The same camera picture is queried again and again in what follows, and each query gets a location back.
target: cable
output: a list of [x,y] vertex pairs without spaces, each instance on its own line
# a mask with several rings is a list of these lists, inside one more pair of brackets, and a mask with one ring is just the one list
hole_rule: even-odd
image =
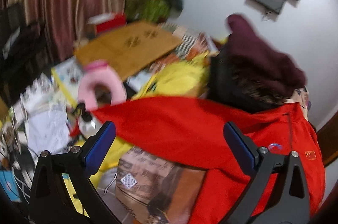
[[12,169],[12,173],[13,173],[13,175],[14,175],[15,182],[16,182],[16,184],[18,185],[19,188],[20,188],[20,186],[19,186],[19,184],[17,183],[17,180],[18,180],[22,185],[25,185],[25,186],[27,187],[27,189],[29,189],[29,187],[27,186],[26,183],[22,182],[19,178],[17,178],[17,177],[15,176],[15,173],[14,173],[13,169]]
[[104,195],[107,194],[108,189],[109,189],[110,186],[114,183],[114,181],[116,180],[116,178],[117,178],[117,172],[116,172],[116,174],[114,175],[114,178],[112,179],[112,181],[109,183],[109,185],[104,189]]
[[30,150],[31,152],[33,152],[33,153],[36,155],[36,157],[39,158],[38,154],[37,154],[34,150],[32,150],[32,149],[31,149],[30,147],[28,147],[28,146],[27,146],[27,149]]
[[24,184],[22,184],[22,193],[23,193],[23,197],[25,198],[25,200],[26,200],[26,202],[28,203],[28,205],[29,205],[29,202],[28,202],[28,200],[27,200],[27,198],[26,198],[26,193],[25,193],[25,189],[24,189]]
[[268,11],[267,9],[265,9],[265,13],[262,15],[262,21],[268,21],[268,20],[270,20],[270,18],[268,17],[268,14],[273,14],[276,11],[279,11],[279,10],[280,9],[275,9],[275,10]]
[[21,185],[21,187],[22,187],[22,188],[21,188],[21,187],[19,186],[18,182],[16,181],[16,179],[14,179],[14,180],[15,180],[15,183],[16,183],[16,185],[17,185],[17,186],[19,187],[19,189],[22,191],[22,193],[23,193],[24,197],[25,197],[25,196],[27,196],[27,197],[29,197],[29,198],[30,198],[30,195],[26,194],[26,193],[25,193],[25,190],[24,190],[24,188],[23,188],[24,186],[26,186],[26,187],[27,187],[27,185],[25,185],[25,184],[22,184],[22,185]]
[[[1,172],[2,172],[3,178],[5,179],[6,185],[8,185],[8,182],[7,182],[5,173],[4,173],[3,171],[1,171]],[[9,190],[10,190],[13,194],[15,194],[18,198],[20,198],[20,196],[18,196],[18,195],[11,189],[11,187],[8,186],[8,188],[9,188]]]

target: yellow cloth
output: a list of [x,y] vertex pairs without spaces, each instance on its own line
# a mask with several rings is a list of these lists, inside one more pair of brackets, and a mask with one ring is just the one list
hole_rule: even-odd
[[226,44],[228,42],[229,36],[227,36],[226,38],[223,38],[222,40],[219,40],[219,43],[221,44]]
[[[75,146],[80,146],[82,147],[83,144],[85,142],[84,141],[79,141],[75,144]],[[99,185],[100,179],[102,174],[107,171],[110,168],[114,168],[117,167],[120,157],[125,154],[127,151],[129,151],[131,149],[131,147],[133,147],[133,145],[127,143],[126,141],[124,141],[122,138],[116,137],[114,139],[113,144],[111,145],[109,151],[107,152],[107,155],[105,156],[99,171],[95,174],[92,175],[89,179],[92,182],[94,188],[97,188],[97,186]],[[65,181],[65,186],[68,190],[68,193],[70,195],[70,198],[74,204],[75,209],[79,212],[82,213],[82,204],[80,202],[79,199],[74,198],[74,195],[76,194],[76,191],[73,187],[72,182],[70,181],[70,179],[64,178]]]
[[179,96],[189,93],[192,89],[198,87],[199,91],[207,84],[208,67],[205,57],[208,52],[194,57],[191,61],[178,61],[168,64],[165,68],[153,75],[148,83],[132,98],[165,95]]

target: cardboard box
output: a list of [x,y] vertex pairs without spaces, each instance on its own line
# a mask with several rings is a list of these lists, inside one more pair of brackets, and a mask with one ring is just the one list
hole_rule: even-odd
[[75,52],[82,66],[104,59],[122,81],[176,48],[182,40],[155,24],[135,22],[103,34]]

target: blue gripper pad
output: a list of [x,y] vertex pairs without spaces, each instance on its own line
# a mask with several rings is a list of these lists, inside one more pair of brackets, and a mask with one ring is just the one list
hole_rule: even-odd
[[258,147],[233,123],[227,122],[223,129],[224,138],[244,174],[253,176],[259,163]]
[[91,148],[84,155],[86,177],[90,177],[98,172],[110,146],[116,137],[116,127],[113,122],[107,121],[95,136],[91,136],[86,143],[91,144]]

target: cluttered table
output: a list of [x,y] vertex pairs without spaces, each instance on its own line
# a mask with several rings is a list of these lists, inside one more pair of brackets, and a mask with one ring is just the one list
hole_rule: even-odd
[[[209,58],[217,53],[218,49],[208,34],[171,23],[155,25],[146,22],[105,31],[77,48],[72,58],[51,69],[51,77],[41,74],[28,86],[2,123],[0,183],[11,201],[29,218],[30,189],[39,155],[45,150],[51,154],[68,152],[94,136],[102,124],[88,111],[120,104],[126,99],[150,96],[201,97],[207,93],[207,87],[211,88],[209,94],[214,93],[210,65],[217,58],[212,61]],[[223,103],[221,98],[214,100]],[[282,103],[295,101],[301,103],[307,117],[308,92],[305,88],[296,90],[288,101]],[[277,104],[256,101],[253,106],[255,111],[261,111],[277,107]],[[135,219],[120,203],[126,197],[115,190],[119,159],[126,152],[132,158],[141,153],[141,161],[154,160],[152,155],[132,148],[131,144],[117,137],[99,172],[90,180],[120,221],[132,224],[136,223],[133,222]],[[168,168],[167,161],[163,160],[161,164],[164,170]],[[164,171],[161,175],[165,178],[169,173]],[[193,189],[196,193],[204,174],[204,171],[189,173],[194,181],[199,181]],[[125,182],[127,188],[136,183],[128,175],[119,180]],[[76,210],[87,215],[69,176],[64,174],[63,178]],[[148,215],[142,211],[138,219],[144,214]]]
[[[116,104],[118,99],[121,103],[126,98],[156,95],[200,96],[206,89],[208,64],[205,58],[210,51],[215,52],[217,48],[207,34],[170,23],[136,22],[106,31],[75,50],[72,58],[51,69],[51,77],[41,74],[20,95],[2,123],[0,182],[11,201],[29,217],[30,188],[40,153],[44,150],[52,154],[68,152],[90,136],[85,132],[70,136],[79,118],[79,111],[75,110],[81,102],[79,88],[83,100],[89,93],[97,98],[98,104],[94,103],[90,110]],[[92,70],[86,66],[100,59],[107,60],[112,69],[93,78],[95,67]],[[119,91],[122,92],[120,98],[116,97]],[[89,107],[90,101],[84,102]],[[114,145],[122,151],[130,149],[122,141]],[[112,167],[117,166],[118,158],[113,161],[115,164],[109,164],[106,169],[108,173],[114,172]],[[108,178],[100,179],[101,183],[109,181],[109,174],[106,176]],[[98,186],[97,178],[92,182]],[[65,183],[71,192],[66,176]],[[71,195],[72,201],[82,213],[75,196],[75,193]]]

